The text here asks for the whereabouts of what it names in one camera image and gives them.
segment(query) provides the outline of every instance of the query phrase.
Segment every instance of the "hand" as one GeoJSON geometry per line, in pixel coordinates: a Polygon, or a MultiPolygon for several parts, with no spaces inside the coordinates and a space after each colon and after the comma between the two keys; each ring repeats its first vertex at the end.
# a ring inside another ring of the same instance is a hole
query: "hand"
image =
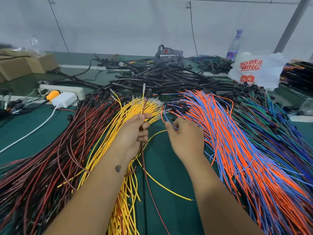
{"type": "Polygon", "coordinates": [[[133,116],[123,124],[112,142],[112,145],[116,147],[123,147],[127,160],[130,161],[136,156],[141,142],[143,144],[148,142],[147,128],[150,124],[145,119],[150,119],[151,117],[151,114],[146,113],[133,116]]]}
{"type": "Polygon", "coordinates": [[[183,163],[196,156],[203,156],[204,134],[201,127],[183,118],[177,118],[174,122],[177,132],[170,122],[166,122],[165,126],[173,150],[183,163]]]}

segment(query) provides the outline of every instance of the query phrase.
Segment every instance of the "yellow plug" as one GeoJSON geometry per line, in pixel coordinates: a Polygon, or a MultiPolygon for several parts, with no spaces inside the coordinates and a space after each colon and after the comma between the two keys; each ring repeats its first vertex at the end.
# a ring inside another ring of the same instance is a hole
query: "yellow plug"
{"type": "Polygon", "coordinates": [[[60,92],[58,90],[53,90],[52,92],[50,92],[47,96],[46,99],[49,100],[50,102],[56,98],[58,95],[60,95],[60,92]]]}

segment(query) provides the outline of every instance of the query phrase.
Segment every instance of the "black wire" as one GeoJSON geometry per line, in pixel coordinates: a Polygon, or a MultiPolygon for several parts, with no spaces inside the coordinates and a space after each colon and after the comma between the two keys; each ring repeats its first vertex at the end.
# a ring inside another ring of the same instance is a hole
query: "black wire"
{"type": "Polygon", "coordinates": [[[50,4],[50,7],[51,7],[51,10],[52,10],[53,16],[54,16],[54,18],[55,18],[55,21],[57,22],[57,25],[58,25],[60,34],[61,34],[61,36],[62,36],[63,42],[64,42],[65,47],[66,47],[66,50],[69,52],[69,50],[68,50],[68,48],[67,48],[67,45],[66,45],[66,43],[65,43],[65,40],[64,40],[64,38],[63,38],[63,35],[62,35],[62,32],[61,32],[60,26],[59,26],[59,24],[58,24],[57,18],[55,17],[55,14],[54,14],[53,8],[52,8],[52,6],[51,6],[50,0],[48,0],[48,2],[49,2],[49,4],[50,4]]]}
{"type": "Polygon", "coordinates": [[[192,13],[191,13],[191,2],[189,2],[189,4],[190,4],[190,20],[191,20],[191,30],[193,31],[194,44],[195,44],[196,53],[197,53],[197,56],[198,56],[198,51],[197,51],[196,42],[195,42],[195,37],[194,37],[193,15],[192,15],[192,13]]]}

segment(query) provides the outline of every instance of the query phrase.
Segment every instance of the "plastic bottle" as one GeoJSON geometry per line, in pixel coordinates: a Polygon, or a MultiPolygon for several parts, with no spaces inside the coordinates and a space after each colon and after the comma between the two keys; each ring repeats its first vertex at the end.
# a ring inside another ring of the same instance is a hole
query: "plastic bottle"
{"type": "Polygon", "coordinates": [[[235,62],[235,58],[237,56],[237,53],[239,51],[239,47],[240,47],[240,37],[241,34],[244,30],[243,29],[239,29],[237,30],[237,35],[236,38],[233,39],[232,43],[230,44],[230,47],[228,49],[227,52],[227,59],[231,59],[233,62],[235,62]]]}

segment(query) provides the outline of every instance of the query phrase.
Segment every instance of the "white power cable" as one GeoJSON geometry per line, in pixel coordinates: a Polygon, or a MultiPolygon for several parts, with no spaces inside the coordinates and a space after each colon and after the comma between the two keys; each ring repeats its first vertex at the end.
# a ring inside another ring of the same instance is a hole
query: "white power cable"
{"type": "Polygon", "coordinates": [[[55,107],[52,114],[49,116],[48,119],[46,119],[45,122],[43,122],[40,126],[38,126],[37,128],[35,128],[32,132],[26,134],[24,137],[20,138],[19,140],[15,141],[14,143],[10,144],[9,146],[5,147],[4,149],[2,149],[0,151],[0,153],[3,153],[5,150],[7,150],[8,148],[12,147],[13,145],[17,144],[18,142],[22,141],[24,138],[27,138],[29,135],[31,135],[32,133],[36,132],[38,129],[40,129],[45,123],[47,123],[49,121],[49,119],[51,119],[51,117],[53,116],[54,112],[58,109],[58,107],[55,107]]]}

